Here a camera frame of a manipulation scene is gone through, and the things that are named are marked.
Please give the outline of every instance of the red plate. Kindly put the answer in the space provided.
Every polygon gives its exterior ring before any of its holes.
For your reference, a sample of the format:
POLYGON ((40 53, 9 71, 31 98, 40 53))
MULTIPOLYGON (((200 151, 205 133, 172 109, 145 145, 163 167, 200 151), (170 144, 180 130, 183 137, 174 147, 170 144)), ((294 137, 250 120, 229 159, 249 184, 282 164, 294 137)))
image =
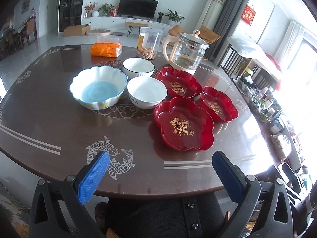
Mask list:
POLYGON ((238 110, 231 99, 213 87, 204 87, 199 99, 199 106, 206 110, 216 122, 230 122, 238 118, 238 110))
POLYGON ((192 98, 202 93, 202 86, 193 75, 185 71, 164 67, 156 78, 166 86, 169 95, 172 97, 192 98))
POLYGON ((212 118, 188 98, 161 102, 154 109, 154 118, 164 142, 173 149, 203 151, 214 144, 212 118))

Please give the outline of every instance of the kettle lid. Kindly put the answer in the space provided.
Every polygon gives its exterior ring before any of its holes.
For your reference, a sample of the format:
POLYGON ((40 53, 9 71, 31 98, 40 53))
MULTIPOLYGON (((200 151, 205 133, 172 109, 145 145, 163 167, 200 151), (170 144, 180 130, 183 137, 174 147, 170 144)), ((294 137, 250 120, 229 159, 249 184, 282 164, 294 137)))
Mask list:
POLYGON ((180 39, 192 46, 207 49, 208 43, 199 37, 200 31, 195 29, 193 34, 180 33, 180 39))

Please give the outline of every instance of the plastic jar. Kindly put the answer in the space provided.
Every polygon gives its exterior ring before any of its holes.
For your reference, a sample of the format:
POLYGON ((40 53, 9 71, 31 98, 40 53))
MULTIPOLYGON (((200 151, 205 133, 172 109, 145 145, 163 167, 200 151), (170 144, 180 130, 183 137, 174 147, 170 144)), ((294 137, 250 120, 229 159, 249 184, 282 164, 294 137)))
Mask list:
POLYGON ((154 59, 161 43, 162 36, 162 29, 141 27, 137 41, 137 56, 149 60, 154 59))

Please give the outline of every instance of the gray curtain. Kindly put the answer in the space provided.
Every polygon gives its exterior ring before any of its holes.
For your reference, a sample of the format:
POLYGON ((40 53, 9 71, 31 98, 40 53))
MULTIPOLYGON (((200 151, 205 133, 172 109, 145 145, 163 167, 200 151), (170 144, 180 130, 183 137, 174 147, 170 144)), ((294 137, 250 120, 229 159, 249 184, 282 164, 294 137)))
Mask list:
POLYGON ((214 61, 217 57, 222 44, 227 38, 228 32, 232 25, 232 22, 237 14, 237 11, 241 5, 242 0, 227 0, 219 19, 215 25, 214 32, 221 36, 219 40, 211 44, 206 52, 205 56, 210 60, 214 61))

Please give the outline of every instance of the white tv cabinet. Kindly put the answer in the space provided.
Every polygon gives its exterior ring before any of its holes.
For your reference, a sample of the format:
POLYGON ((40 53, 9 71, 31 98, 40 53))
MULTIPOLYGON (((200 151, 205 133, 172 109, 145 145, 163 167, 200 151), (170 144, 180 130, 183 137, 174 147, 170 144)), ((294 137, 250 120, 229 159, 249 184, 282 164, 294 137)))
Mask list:
MULTIPOLYGON (((91 25, 91 29, 109 29, 112 32, 124 32, 128 33, 129 26, 126 26, 126 22, 137 22, 148 24, 151 28, 157 28, 164 30, 163 36, 168 36, 168 31, 173 27, 165 23, 159 23, 151 20, 139 20, 134 18, 125 17, 89 17, 81 19, 81 24, 91 25)), ((131 34, 139 34, 139 28, 133 27, 131 34)))

